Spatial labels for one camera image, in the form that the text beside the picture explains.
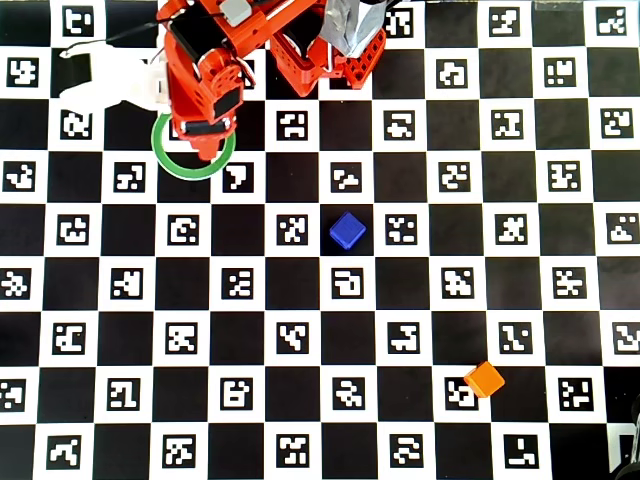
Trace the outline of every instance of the table surface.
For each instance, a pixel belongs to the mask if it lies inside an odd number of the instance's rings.
[[[0,2],[0,478],[607,478],[640,393],[638,3],[403,3],[362,91],[306,99],[258,50],[203,182],[158,168],[155,112],[59,100],[62,48],[156,7]]]

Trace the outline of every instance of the blue cube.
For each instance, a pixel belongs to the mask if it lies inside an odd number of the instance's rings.
[[[331,227],[329,235],[331,235],[331,238],[342,248],[350,250],[366,231],[367,227],[365,227],[360,220],[351,213],[345,212],[333,227]]]

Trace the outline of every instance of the checkered mat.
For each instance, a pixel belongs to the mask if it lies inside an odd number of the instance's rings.
[[[0,478],[606,478],[640,392],[638,4],[403,3],[362,91],[306,99],[256,51],[199,183],[155,113],[58,98],[62,48],[156,8],[0,2]]]

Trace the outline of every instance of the green circle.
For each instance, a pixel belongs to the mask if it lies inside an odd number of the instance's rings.
[[[151,147],[153,148],[153,153],[155,153],[156,157],[158,157],[158,163],[168,173],[182,180],[205,180],[211,177],[221,168],[224,168],[225,165],[229,163],[231,155],[236,149],[235,132],[233,132],[231,136],[225,140],[224,150],[222,151],[220,156],[205,167],[185,168],[181,167],[176,162],[171,160],[162,147],[162,132],[170,118],[171,115],[169,115],[168,113],[159,115],[156,119],[156,122],[153,124],[153,129],[151,130]]]

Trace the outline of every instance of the orange cube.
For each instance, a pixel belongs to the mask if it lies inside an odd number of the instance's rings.
[[[487,398],[496,393],[504,385],[504,378],[489,362],[481,363],[464,377],[479,398]]]

